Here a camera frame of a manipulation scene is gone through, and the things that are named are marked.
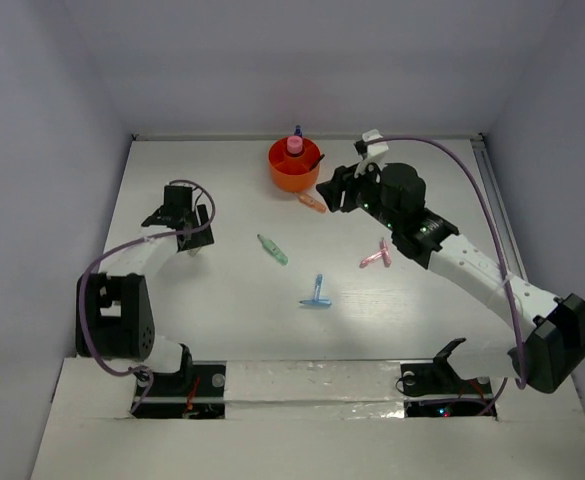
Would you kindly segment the black scissors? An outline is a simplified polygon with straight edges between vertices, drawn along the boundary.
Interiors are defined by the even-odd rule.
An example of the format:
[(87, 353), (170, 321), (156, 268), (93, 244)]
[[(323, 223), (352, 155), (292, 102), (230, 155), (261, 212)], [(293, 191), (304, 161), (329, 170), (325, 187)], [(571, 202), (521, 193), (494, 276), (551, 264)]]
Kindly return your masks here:
[(325, 154), (319, 155), (319, 157), (314, 161), (314, 163), (310, 166), (309, 171), (312, 171), (318, 167), (321, 161), (325, 158)]

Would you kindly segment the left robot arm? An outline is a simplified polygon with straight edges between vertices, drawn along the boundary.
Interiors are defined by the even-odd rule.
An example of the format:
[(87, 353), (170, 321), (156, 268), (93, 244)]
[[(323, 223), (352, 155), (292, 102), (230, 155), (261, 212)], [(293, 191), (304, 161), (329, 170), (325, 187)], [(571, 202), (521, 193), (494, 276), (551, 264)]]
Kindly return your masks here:
[(136, 237), (93, 260), (76, 287), (75, 348), (113, 376), (153, 378), (144, 364), (157, 337), (150, 279), (179, 254), (214, 243), (216, 205), (188, 180), (163, 187), (162, 203), (140, 224)]

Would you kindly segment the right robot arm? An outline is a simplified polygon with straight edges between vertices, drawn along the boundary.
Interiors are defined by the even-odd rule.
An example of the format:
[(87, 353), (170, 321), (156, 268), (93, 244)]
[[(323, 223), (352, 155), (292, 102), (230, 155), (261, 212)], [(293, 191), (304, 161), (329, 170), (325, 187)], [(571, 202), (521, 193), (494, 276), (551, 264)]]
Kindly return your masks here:
[(550, 394), (585, 359), (585, 300), (539, 289), (482, 253), (425, 205), (426, 184), (403, 163), (337, 168), (316, 190), (332, 212), (362, 209), (406, 258), (456, 284), (520, 331), (508, 352), (532, 389)]

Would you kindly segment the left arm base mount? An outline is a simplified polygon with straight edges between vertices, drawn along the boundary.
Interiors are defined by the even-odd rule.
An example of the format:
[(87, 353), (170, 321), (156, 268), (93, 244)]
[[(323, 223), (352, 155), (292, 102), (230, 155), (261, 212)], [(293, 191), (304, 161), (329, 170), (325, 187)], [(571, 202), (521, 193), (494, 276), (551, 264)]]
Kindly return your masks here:
[(132, 415), (157, 420), (224, 419), (225, 380), (225, 363), (195, 362), (185, 373), (157, 373), (149, 393)]

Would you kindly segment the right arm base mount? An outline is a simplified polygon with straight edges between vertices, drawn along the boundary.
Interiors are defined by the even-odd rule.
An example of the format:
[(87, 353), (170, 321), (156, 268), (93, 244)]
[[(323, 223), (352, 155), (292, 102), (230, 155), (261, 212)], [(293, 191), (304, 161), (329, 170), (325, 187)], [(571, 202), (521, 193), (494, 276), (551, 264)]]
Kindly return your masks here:
[(450, 417), (470, 411), (480, 416), (496, 415), (496, 408), (484, 409), (494, 398), (490, 381), (481, 384), (478, 378), (462, 379), (452, 368), (449, 358), (466, 341), (456, 338), (431, 359), (402, 363), (395, 389), (408, 399), (408, 408), (425, 409), (430, 416)]

